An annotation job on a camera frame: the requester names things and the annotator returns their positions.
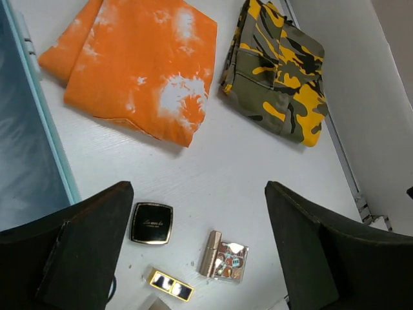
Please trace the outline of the light blue hard suitcase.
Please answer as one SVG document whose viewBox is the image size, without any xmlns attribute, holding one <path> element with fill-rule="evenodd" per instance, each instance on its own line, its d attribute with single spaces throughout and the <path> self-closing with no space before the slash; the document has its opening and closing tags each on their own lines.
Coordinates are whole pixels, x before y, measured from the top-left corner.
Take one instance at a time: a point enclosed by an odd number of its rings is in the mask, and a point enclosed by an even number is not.
<svg viewBox="0 0 413 310">
<path fill-rule="evenodd" d="M 1 230 L 80 202 L 23 15 L 1 1 Z"/>
</svg>

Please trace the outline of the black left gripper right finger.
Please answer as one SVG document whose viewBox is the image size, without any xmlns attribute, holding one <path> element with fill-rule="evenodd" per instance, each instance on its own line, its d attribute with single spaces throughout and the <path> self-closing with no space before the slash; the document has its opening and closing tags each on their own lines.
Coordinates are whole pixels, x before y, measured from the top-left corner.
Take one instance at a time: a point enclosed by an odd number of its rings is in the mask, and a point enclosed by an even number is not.
<svg viewBox="0 0 413 310">
<path fill-rule="evenodd" d="M 291 309 L 411 309 L 412 238 L 265 187 Z"/>
</svg>

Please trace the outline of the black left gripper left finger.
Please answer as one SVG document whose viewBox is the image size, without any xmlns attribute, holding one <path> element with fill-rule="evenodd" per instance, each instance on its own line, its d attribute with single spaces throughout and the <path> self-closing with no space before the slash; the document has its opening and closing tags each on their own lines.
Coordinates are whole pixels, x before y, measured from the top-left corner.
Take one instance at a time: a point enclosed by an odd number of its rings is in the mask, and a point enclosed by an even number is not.
<svg viewBox="0 0 413 310">
<path fill-rule="evenodd" d="M 104 309 L 133 198 L 120 181 L 1 232 L 1 309 Z"/>
</svg>

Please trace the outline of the yellow camouflage garment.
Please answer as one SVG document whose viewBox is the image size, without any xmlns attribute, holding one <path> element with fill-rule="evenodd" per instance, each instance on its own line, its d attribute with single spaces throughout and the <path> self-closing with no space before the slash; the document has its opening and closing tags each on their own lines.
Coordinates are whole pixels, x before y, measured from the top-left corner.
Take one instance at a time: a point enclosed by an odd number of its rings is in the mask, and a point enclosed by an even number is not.
<svg viewBox="0 0 413 310">
<path fill-rule="evenodd" d="M 245 1 L 221 78 L 242 115 L 265 130 L 313 147 L 328 115 L 323 46 L 262 1 Z"/>
</svg>

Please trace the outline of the black gold lipstick box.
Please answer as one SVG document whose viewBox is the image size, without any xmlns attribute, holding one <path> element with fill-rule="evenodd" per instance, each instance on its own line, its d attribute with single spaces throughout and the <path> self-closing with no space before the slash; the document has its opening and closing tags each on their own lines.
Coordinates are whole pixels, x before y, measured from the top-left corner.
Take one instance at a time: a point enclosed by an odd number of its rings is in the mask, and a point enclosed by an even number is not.
<svg viewBox="0 0 413 310">
<path fill-rule="evenodd" d="M 189 302 L 194 292 L 193 287 L 156 268 L 152 268 L 147 281 L 151 287 L 184 302 Z"/>
</svg>

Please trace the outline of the black square compact case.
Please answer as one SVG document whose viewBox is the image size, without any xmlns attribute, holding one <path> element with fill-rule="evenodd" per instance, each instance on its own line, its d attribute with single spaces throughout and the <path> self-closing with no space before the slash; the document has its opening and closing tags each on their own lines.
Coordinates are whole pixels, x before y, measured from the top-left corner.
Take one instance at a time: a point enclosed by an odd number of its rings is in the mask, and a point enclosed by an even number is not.
<svg viewBox="0 0 413 310">
<path fill-rule="evenodd" d="M 164 245 L 170 240 L 174 210 L 154 202 L 138 202 L 132 213 L 130 240 L 146 245 Z"/>
</svg>

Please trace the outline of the patterned eyeshadow palette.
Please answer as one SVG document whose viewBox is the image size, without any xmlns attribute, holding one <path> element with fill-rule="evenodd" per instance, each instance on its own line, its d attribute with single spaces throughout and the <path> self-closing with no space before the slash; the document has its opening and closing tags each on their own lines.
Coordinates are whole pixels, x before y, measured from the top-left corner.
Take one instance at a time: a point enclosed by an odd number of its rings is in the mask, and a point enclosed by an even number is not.
<svg viewBox="0 0 413 310">
<path fill-rule="evenodd" d="M 245 272 L 249 247 L 236 242 L 221 241 L 214 260 L 212 278 L 241 283 Z"/>
</svg>

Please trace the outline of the orange tie-dye shirt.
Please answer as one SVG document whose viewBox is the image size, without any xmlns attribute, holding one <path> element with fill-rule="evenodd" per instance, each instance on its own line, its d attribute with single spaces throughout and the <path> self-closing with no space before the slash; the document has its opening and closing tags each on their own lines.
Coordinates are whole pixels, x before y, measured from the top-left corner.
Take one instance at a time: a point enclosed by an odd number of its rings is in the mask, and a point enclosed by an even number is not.
<svg viewBox="0 0 413 310">
<path fill-rule="evenodd" d="M 40 66 L 64 101 L 188 147 L 205 118 L 217 23 L 185 1 L 89 1 Z"/>
</svg>

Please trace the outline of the rose gold lipstick tube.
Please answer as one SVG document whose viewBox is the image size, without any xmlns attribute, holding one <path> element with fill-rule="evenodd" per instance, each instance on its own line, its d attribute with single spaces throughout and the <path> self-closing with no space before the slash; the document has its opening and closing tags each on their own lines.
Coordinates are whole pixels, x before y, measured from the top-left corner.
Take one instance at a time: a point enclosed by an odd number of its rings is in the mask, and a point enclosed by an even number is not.
<svg viewBox="0 0 413 310">
<path fill-rule="evenodd" d="M 211 231 L 203 253 L 199 273 L 207 278 L 211 278 L 214 272 L 215 259 L 221 242 L 222 233 Z"/>
</svg>

